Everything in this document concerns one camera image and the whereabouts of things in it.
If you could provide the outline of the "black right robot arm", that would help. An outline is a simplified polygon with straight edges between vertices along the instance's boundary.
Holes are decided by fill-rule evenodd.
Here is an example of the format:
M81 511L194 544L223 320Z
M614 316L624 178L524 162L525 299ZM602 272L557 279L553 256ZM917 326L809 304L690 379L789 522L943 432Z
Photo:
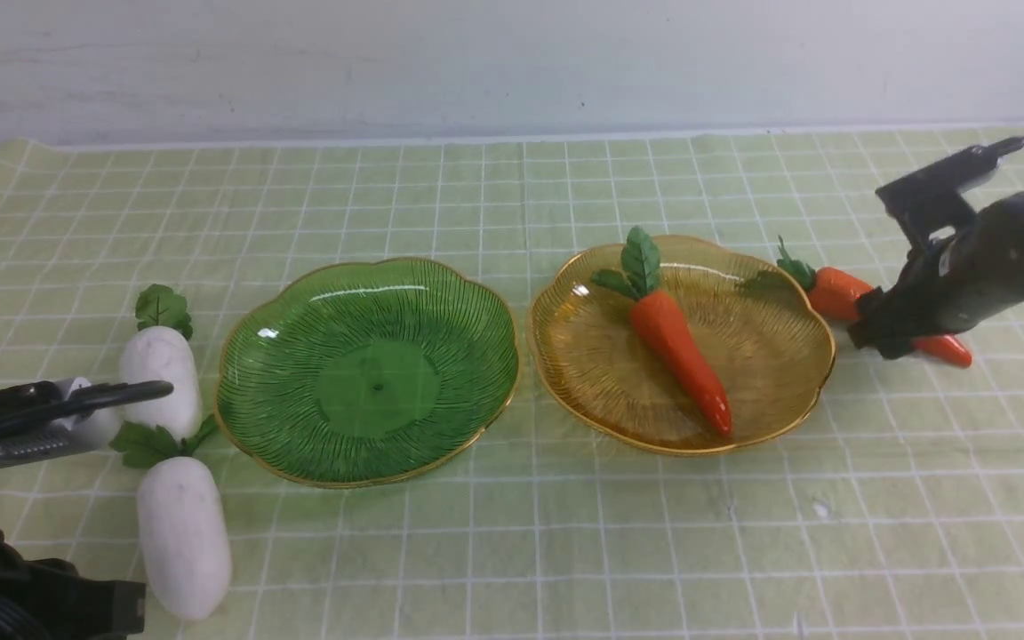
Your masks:
M916 340L959 335L1024 304L1024 190L975 211L952 187L901 178L876 191L910 244L893 287L860 297L856 348L885 359Z

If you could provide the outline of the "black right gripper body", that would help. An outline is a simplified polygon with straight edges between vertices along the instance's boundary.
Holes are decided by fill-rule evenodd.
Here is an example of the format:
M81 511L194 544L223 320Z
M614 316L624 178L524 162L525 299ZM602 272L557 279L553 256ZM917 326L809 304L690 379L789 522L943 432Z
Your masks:
M969 332L993 316L993 243L984 234L907 234L905 266L889 289L856 303L848 335L884 359L916 351L916 341Z

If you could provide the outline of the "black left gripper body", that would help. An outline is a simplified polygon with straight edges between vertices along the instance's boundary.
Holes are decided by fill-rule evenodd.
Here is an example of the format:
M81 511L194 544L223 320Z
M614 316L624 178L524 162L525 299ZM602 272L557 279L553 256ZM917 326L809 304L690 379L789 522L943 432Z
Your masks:
M127 639L145 629L146 584L27 560L0 530L0 639Z

